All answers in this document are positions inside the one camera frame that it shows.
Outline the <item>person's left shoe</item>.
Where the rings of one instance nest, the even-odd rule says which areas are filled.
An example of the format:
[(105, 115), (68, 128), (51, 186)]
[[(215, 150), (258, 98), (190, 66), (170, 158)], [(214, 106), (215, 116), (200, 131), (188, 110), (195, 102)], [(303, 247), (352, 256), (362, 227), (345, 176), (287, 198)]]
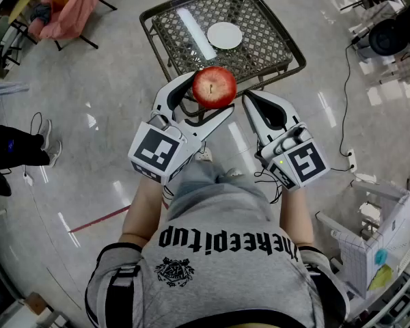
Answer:
[(196, 161), (212, 162), (213, 156), (210, 148), (204, 147), (195, 154)]

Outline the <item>white grid-lined box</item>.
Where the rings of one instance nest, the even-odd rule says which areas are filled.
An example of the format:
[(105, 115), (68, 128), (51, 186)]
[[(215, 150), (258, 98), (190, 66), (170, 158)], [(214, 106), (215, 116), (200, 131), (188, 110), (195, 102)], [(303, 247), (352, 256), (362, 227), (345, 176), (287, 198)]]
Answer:
[(344, 281), (365, 299), (383, 265), (396, 278), (410, 263), (410, 191), (388, 182), (352, 181), (351, 186), (379, 197), (381, 223), (367, 240), (322, 212), (316, 218), (339, 244)]

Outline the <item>wicker glass-top table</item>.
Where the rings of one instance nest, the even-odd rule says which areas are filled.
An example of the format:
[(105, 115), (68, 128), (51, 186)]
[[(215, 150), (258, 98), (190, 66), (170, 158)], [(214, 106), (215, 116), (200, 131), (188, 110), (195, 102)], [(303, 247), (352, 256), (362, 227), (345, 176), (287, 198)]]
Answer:
[[(219, 22), (236, 25), (241, 43), (228, 51), (216, 49), (216, 57), (207, 60), (178, 15), (180, 8), (191, 13), (203, 32)], [(139, 20), (168, 81), (221, 66), (232, 72), (236, 95), (241, 96), (306, 66), (299, 47), (264, 0), (170, 0), (141, 13)]]

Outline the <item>person's grey printed t-shirt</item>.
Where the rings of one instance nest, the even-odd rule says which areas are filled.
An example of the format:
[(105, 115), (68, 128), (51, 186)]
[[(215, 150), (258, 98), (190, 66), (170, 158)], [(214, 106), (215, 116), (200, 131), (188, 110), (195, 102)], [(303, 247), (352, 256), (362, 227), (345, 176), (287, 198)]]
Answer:
[(85, 292), (99, 328), (338, 328), (349, 299), (328, 259), (296, 246), (269, 214), (188, 213), (144, 247), (99, 254)]

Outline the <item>person's left forearm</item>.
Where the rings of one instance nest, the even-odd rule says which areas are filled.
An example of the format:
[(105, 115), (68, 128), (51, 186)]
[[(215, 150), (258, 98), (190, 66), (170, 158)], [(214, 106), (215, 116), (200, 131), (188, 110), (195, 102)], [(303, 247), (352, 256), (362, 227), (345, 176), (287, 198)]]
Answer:
[(125, 216), (119, 243), (144, 247), (158, 230), (163, 205), (163, 186), (142, 177)]

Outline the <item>red apple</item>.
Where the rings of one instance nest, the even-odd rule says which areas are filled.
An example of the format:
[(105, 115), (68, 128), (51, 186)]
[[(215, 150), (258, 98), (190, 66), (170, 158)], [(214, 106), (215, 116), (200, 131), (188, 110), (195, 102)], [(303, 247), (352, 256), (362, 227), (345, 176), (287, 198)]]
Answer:
[(207, 109), (220, 109), (236, 98), (236, 79), (227, 69), (211, 66), (199, 71), (193, 80), (193, 96)]

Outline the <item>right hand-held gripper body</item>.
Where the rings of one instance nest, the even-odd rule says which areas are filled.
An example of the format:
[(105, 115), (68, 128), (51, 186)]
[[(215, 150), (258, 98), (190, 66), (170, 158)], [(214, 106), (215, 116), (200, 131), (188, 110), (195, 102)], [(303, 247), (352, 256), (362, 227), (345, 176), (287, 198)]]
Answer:
[(255, 157), (288, 191), (300, 189), (330, 170), (304, 122), (262, 147)]

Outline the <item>white round plate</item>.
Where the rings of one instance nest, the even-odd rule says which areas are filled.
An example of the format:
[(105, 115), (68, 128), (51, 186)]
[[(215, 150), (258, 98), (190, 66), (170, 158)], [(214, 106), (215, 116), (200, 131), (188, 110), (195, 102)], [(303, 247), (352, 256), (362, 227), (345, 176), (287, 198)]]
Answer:
[(230, 50), (242, 42), (243, 35), (236, 25), (229, 22), (219, 22), (208, 28), (207, 38), (216, 48)]

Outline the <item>person's blue jeans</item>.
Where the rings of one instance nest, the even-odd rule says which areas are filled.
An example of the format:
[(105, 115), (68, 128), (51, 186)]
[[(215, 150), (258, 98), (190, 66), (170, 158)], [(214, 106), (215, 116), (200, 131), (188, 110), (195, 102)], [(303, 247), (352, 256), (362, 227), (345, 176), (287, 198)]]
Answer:
[(194, 161), (188, 164), (181, 173), (167, 218), (172, 220), (205, 210), (212, 213), (253, 213), (261, 217), (269, 214), (264, 194), (250, 177), (228, 178), (225, 174), (220, 166), (211, 162)]

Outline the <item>pink cloth on chair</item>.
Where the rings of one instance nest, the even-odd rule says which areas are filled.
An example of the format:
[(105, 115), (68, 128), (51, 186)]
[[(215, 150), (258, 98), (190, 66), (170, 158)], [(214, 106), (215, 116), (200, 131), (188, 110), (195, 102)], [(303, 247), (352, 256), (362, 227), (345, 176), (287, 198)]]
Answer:
[(117, 10), (105, 0), (69, 0), (61, 10), (53, 7), (53, 0), (40, 0), (31, 14), (29, 33), (39, 40), (53, 40), (59, 51), (62, 49), (60, 40), (73, 38), (80, 38), (97, 49), (97, 44), (83, 36), (83, 29), (98, 3)]

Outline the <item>black round device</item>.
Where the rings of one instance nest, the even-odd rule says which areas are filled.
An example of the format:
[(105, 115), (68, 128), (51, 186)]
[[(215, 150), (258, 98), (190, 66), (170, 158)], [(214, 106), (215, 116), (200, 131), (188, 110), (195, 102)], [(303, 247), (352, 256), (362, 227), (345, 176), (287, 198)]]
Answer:
[(380, 56), (391, 56), (403, 51), (408, 42), (393, 18), (377, 23), (368, 34), (370, 48)]

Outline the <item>brown cardboard box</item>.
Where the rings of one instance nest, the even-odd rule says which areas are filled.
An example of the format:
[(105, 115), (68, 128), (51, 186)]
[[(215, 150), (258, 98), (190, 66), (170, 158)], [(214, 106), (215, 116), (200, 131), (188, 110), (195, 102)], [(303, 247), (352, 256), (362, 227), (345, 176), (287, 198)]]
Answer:
[(36, 292), (31, 292), (24, 299), (24, 304), (37, 316), (41, 315), (41, 313), (49, 306), (41, 295)]

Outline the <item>person's right forearm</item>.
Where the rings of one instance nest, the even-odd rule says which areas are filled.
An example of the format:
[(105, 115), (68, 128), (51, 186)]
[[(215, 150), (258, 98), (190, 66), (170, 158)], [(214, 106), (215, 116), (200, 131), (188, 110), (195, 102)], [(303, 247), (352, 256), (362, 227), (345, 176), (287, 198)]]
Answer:
[(296, 246), (312, 246), (314, 231), (308, 210), (304, 188), (294, 191), (284, 189), (279, 217), (279, 226)]

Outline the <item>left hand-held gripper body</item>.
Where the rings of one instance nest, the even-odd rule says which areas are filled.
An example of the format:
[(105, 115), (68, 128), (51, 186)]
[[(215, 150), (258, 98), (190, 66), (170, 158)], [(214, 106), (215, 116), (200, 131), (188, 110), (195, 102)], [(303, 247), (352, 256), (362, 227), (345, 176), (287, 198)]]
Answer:
[(166, 185), (184, 169), (202, 147), (204, 121), (177, 123), (162, 111), (142, 122), (128, 152), (133, 169)]

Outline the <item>white power strip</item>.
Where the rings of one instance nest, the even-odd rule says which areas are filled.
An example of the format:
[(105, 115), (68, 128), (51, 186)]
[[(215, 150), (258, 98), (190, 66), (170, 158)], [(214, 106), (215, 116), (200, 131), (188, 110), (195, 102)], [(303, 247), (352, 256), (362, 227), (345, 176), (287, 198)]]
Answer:
[(357, 161), (356, 161), (354, 149), (351, 148), (347, 151), (346, 158), (348, 159), (348, 164), (349, 164), (348, 170), (351, 173), (355, 173), (357, 171)]

